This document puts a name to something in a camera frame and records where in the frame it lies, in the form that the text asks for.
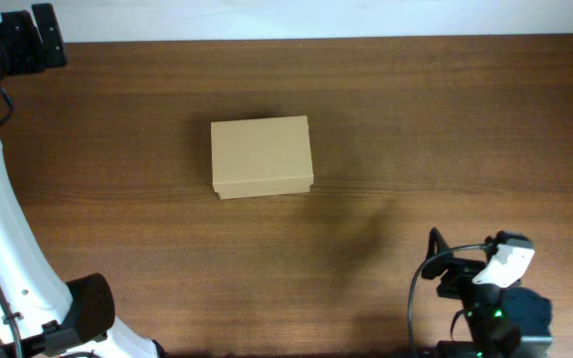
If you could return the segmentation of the brown cardboard box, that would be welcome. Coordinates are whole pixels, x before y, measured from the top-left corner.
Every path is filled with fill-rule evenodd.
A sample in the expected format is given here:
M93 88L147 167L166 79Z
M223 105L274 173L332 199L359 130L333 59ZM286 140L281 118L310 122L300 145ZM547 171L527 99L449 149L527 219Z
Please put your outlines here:
M211 155L222 200L306 193L313 184L305 115L213 122Z

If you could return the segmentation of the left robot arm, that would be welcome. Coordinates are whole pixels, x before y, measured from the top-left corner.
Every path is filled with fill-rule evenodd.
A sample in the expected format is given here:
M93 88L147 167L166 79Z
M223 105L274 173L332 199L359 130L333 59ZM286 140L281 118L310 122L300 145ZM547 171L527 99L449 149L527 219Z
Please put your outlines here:
M67 63L50 3L0 9L0 99L7 77ZM0 116L0 128L11 113ZM0 357L163 357L161 345L134 333L115 313L100 273L62 281L46 260L12 188L0 140Z

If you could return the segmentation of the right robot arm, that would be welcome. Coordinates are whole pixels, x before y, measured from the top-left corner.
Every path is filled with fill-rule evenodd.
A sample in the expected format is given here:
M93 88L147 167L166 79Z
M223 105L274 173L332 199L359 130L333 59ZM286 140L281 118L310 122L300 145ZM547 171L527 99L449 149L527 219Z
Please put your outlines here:
M523 287L534 257L533 242L500 231L483 243L452 248L438 229L430 231L425 260L413 276L440 283L437 296L457 300L471 339L437 343L435 357L545 357L552 343L551 300Z

